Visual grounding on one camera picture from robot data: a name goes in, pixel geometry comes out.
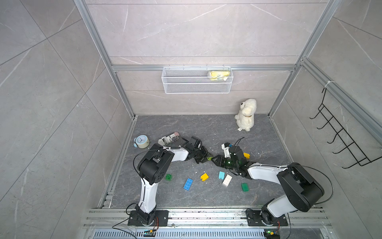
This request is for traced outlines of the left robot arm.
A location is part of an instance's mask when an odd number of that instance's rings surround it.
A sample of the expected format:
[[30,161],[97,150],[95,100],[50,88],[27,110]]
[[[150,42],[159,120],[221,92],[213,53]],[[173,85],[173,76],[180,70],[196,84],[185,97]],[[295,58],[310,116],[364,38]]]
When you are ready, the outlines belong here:
[[141,180],[141,195],[134,210],[127,213],[128,220],[136,219],[138,223],[150,226],[152,223],[160,225],[156,216],[156,195],[159,182],[165,178],[167,170],[172,162],[187,161],[194,159],[196,163],[205,163],[212,159],[212,154],[208,152],[202,141],[193,136],[187,140],[181,138],[183,143],[180,146],[162,146],[155,143],[143,156],[134,170]]

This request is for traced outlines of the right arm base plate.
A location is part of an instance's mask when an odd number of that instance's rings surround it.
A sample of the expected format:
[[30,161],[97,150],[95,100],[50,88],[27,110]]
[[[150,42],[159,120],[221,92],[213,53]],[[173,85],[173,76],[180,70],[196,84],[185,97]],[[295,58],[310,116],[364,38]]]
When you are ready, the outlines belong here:
[[248,226],[288,226],[285,215],[275,218],[268,212],[263,212],[260,209],[246,209],[245,215]]

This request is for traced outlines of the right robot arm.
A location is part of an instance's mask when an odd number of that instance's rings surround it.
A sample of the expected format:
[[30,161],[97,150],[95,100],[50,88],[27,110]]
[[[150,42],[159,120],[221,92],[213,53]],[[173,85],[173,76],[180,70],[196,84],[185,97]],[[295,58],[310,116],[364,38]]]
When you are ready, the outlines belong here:
[[241,139],[235,144],[224,143],[224,154],[208,157],[216,166],[234,170],[234,174],[252,180],[264,180],[281,185],[284,194],[272,199],[262,206],[259,213],[261,221],[266,226],[279,223],[279,218],[285,214],[301,211],[308,212],[314,205],[329,201],[334,195],[334,186],[331,180],[331,195],[324,201],[319,201],[324,195],[324,188],[313,176],[306,171],[312,169],[323,176],[323,172],[293,162],[289,165],[270,165],[251,161],[239,147]]

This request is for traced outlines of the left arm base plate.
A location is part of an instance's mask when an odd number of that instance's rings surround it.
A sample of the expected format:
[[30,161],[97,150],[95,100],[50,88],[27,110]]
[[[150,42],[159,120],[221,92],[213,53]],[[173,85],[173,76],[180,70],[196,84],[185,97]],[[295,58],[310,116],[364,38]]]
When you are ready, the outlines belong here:
[[169,211],[154,210],[151,213],[144,213],[142,210],[131,211],[128,225],[129,226],[159,226],[165,227],[168,225]]

